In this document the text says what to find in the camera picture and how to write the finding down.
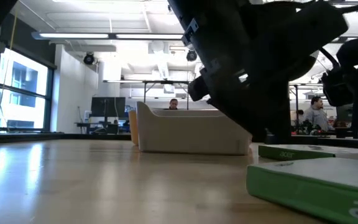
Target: window frame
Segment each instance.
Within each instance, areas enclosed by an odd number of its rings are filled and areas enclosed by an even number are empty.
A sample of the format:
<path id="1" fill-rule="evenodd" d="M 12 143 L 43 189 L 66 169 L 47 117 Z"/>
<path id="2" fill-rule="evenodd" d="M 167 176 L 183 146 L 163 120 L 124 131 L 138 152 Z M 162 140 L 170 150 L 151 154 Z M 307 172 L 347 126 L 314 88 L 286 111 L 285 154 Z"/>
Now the window frame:
<path id="1" fill-rule="evenodd" d="M 0 88 L 4 88 L 4 90 L 13 91 L 16 93 L 21 93 L 24 95 L 34 96 L 38 98 L 45 99 L 45 106 L 44 106 L 44 127 L 43 128 L 9 128 L 10 131 L 40 131 L 40 132 L 49 132 L 50 131 L 50 117 L 51 117 L 51 108 L 52 108 L 52 88 L 53 88 L 53 76 L 54 76 L 54 68 L 52 68 L 49 65 L 46 65 L 42 62 L 39 62 L 38 60 L 34 60 L 32 57 L 28 57 L 26 54 L 23 54 L 22 52 L 15 50 L 15 48 L 12 49 L 12 51 L 21 54 L 24 57 L 27 57 L 30 60 L 33 60 L 43 66 L 46 66 L 48 69 L 47 72 L 47 89 L 46 94 L 41 95 L 38 93 L 34 93 L 32 91 L 23 90 L 20 88 L 16 88 L 13 86 L 3 85 L 0 83 Z M 0 131 L 8 131 L 8 128 L 0 128 Z"/>

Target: man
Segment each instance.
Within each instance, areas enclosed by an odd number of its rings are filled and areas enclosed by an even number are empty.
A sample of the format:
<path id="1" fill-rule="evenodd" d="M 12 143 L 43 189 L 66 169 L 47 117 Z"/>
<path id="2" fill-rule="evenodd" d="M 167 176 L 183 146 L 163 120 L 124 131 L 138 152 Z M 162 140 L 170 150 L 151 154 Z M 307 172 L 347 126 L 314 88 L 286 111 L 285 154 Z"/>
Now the man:
<path id="1" fill-rule="evenodd" d="M 323 131 L 332 129 L 328 124 L 327 114 L 323 110 L 323 100 L 321 97 L 313 97 L 310 104 L 310 108 L 305 111 L 305 120 L 309 120 L 312 124 L 317 124 Z"/>
<path id="2" fill-rule="evenodd" d="M 177 110 L 178 109 L 178 100 L 172 99 L 169 101 L 169 109 L 168 110 Z"/>

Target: table surface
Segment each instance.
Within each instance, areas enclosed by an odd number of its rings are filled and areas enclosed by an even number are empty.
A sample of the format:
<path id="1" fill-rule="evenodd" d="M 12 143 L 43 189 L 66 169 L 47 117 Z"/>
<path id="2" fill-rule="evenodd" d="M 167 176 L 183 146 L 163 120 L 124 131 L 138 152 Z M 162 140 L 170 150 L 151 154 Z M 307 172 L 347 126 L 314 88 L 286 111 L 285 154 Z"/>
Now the table surface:
<path id="1" fill-rule="evenodd" d="M 0 223 L 322 223 L 247 193 L 247 165 L 270 161 L 256 147 L 201 156 L 130 141 L 0 144 Z"/>

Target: ceiling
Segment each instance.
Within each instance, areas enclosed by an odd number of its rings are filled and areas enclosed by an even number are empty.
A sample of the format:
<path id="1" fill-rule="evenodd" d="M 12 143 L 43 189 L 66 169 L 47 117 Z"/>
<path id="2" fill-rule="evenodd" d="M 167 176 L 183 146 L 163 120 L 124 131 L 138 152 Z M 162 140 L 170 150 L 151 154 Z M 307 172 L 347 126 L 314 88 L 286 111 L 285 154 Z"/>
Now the ceiling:
<path id="1" fill-rule="evenodd" d="M 40 32 L 183 33 L 178 19 L 168 10 L 167 0 L 19 0 L 12 13 L 15 10 L 19 19 Z M 349 23 L 346 34 L 358 36 L 358 13 L 346 18 Z M 81 48 L 85 46 L 114 45 L 123 74 L 151 73 L 157 69 L 158 62 L 149 54 L 148 41 L 72 40 L 69 44 L 78 55 L 84 54 Z M 329 44 L 326 50 L 335 55 L 339 47 L 340 44 Z M 109 54 L 100 53 L 100 57 Z M 186 53 L 168 55 L 168 68 L 194 72 L 196 62 L 187 62 L 185 56 Z M 297 81 L 314 82 L 310 76 L 330 67 L 330 62 L 320 55 L 307 76 Z"/>

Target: beige container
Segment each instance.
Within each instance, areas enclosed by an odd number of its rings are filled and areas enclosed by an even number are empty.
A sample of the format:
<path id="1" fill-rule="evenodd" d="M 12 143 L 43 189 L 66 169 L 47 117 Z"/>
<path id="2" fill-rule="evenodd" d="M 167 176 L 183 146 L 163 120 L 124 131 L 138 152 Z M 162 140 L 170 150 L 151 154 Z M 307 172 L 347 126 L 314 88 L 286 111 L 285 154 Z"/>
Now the beige container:
<path id="1" fill-rule="evenodd" d="M 131 139 L 135 146 L 139 145 L 139 136 L 137 134 L 137 119 L 136 111 L 130 111 L 129 114 L 129 129 L 131 130 Z"/>

